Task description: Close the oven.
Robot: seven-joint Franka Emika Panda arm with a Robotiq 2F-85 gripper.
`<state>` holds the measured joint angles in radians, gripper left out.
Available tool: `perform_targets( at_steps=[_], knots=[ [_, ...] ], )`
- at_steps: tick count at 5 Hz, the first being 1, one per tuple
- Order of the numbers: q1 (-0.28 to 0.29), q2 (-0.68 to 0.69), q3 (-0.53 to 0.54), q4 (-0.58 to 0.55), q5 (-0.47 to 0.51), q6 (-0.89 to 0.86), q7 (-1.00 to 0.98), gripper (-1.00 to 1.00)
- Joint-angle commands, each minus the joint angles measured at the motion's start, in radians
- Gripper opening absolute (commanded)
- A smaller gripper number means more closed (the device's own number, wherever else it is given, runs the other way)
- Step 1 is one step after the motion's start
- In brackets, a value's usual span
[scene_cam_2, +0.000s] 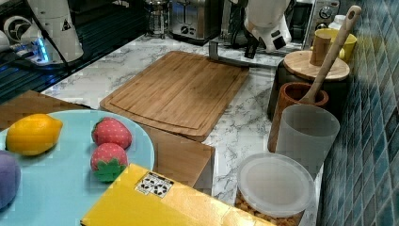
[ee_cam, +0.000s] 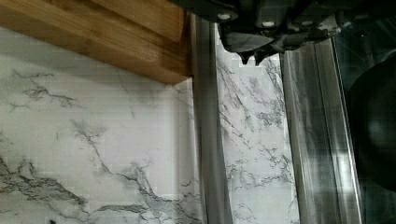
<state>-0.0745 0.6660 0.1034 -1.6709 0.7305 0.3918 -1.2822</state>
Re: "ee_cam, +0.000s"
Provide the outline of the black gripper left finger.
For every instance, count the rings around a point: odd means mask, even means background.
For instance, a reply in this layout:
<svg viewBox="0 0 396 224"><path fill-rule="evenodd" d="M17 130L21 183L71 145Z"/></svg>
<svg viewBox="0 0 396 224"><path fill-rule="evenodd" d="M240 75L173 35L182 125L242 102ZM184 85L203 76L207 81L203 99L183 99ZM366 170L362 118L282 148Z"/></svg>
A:
<svg viewBox="0 0 396 224"><path fill-rule="evenodd" d="M247 64L253 57L259 65L265 58L276 54L271 46L276 36L274 25L262 27L254 22L229 21L219 23L218 31L222 46L236 53L242 64Z"/></svg>

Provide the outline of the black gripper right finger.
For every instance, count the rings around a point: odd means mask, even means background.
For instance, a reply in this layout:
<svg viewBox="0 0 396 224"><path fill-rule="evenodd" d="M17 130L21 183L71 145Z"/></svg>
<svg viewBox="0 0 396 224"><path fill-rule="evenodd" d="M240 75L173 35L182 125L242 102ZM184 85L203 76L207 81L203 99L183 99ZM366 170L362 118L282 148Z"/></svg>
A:
<svg viewBox="0 0 396 224"><path fill-rule="evenodd" d="M254 50L255 65L258 66L265 58L288 50L296 50L306 44L315 44L338 35L340 25L335 18L328 18L320 23L303 21L282 31L275 40Z"/></svg>

